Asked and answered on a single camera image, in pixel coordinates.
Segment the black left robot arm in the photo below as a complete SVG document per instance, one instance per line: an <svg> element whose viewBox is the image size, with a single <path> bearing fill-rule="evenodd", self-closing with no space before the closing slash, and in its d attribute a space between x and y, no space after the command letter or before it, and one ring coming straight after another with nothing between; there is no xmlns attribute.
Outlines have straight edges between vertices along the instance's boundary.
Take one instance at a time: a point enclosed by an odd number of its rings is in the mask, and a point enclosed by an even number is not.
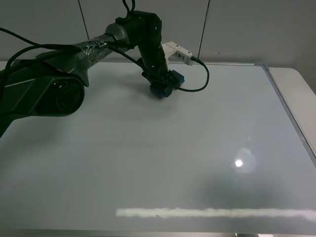
<svg viewBox="0 0 316 237"><path fill-rule="evenodd" d="M0 73L0 131L16 119L32 116L64 117L83 103L89 86L87 72L115 52L125 55L137 47L136 64L153 85L168 89L171 73L161 45L162 21L150 12L130 11L110 24L104 34L89 41L47 44L35 59L12 56Z"/></svg>

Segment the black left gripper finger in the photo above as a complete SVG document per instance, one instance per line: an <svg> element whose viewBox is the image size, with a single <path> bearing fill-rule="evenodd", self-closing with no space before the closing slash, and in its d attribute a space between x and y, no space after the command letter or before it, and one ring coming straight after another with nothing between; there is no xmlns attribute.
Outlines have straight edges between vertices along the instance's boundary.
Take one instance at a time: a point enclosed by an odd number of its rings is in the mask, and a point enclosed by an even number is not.
<svg viewBox="0 0 316 237"><path fill-rule="evenodd" d="M150 78L147 78L147 81L150 83L150 89L173 89L173 87L165 81Z"/></svg>
<svg viewBox="0 0 316 237"><path fill-rule="evenodd" d="M171 70L167 74L167 82L169 85L182 85L182 75L175 70Z"/></svg>

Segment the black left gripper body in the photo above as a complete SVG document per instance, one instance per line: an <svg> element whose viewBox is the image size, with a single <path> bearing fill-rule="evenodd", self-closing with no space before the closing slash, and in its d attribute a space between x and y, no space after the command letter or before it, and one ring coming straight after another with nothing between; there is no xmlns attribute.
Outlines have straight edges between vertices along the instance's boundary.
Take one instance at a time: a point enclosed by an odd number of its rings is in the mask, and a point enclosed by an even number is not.
<svg viewBox="0 0 316 237"><path fill-rule="evenodd" d="M143 63L143 74L148 80L168 80L169 69L161 41L147 40L138 44Z"/></svg>

